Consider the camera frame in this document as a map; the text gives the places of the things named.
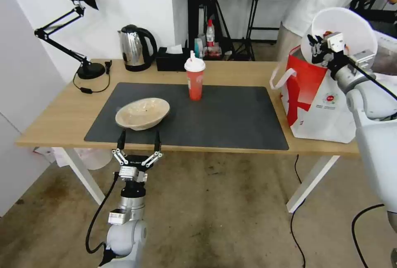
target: stainless steel kettle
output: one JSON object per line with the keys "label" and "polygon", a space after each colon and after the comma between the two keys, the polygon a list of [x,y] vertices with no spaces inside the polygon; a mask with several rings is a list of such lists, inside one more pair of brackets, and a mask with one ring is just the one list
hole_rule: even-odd
{"label": "stainless steel kettle", "polygon": [[[125,68],[131,72],[140,72],[149,68],[157,54],[154,36],[146,29],[135,25],[127,25],[121,28],[118,33]],[[146,37],[152,45],[152,55],[149,55]]]}

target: lamp base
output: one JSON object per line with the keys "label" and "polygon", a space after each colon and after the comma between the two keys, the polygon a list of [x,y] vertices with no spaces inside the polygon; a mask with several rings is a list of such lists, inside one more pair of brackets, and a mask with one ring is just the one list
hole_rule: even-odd
{"label": "lamp base", "polygon": [[95,79],[105,73],[105,67],[100,63],[91,63],[90,65],[81,65],[77,70],[79,78],[84,80]]}

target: black desk mat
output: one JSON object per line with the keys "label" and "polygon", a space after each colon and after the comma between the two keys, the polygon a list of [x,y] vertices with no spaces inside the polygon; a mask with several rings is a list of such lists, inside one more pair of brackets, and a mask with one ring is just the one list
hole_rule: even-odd
{"label": "black desk mat", "polygon": [[194,102],[187,85],[119,83],[84,140],[116,143],[122,131],[117,111],[149,97],[165,99],[170,113],[151,129],[127,129],[126,143],[153,144],[158,129],[163,145],[288,150],[265,87],[205,85]]}

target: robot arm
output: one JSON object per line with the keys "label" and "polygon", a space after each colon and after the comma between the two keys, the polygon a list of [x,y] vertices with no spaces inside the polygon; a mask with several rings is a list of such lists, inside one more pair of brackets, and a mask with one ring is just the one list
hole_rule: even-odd
{"label": "robot arm", "polygon": [[[123,149],[126,131],[123,130],[117,142],[117,149],[113,150],[114,158],[120,163],[120,171],[117,177],[125,182],[121,190],[121,201],[117,209],[109,213],[108,223],[112,226],[108,231],[100,267],[104,268],[138,268],[140,267],[143,247],[146,243],[146,223],[143,220],[145,209],[145,183],[148,178],[147,170],[163,156],[161,153],[160,134],[157,131],[155,137],[154,153],[151,156],[127,155]],[[95,218],[102,208],[102,202]]]}
{"label": "robot arm", "polygon": [[346,56],[342,33],[316,38],[309,37],[312,61],[326,66],[346,94],[371,186],[385,204],[389,222],[397,232],[397,119],[392,119],[397,113],[397,85],[386,80],[377,84],[373,81],[376,77],[370,65],[374,53],[366,50]]}

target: plastic cup lid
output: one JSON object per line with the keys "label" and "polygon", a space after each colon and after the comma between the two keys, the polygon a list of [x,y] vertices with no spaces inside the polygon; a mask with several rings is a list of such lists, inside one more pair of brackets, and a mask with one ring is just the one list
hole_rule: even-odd
{"label": "plastic cup lid", "polygon": [[201,72],[206,68],[206,64],[200,58],[194,56],[194,52],[190,51],[190,58],[185,62],[185,70],[189,72]]}

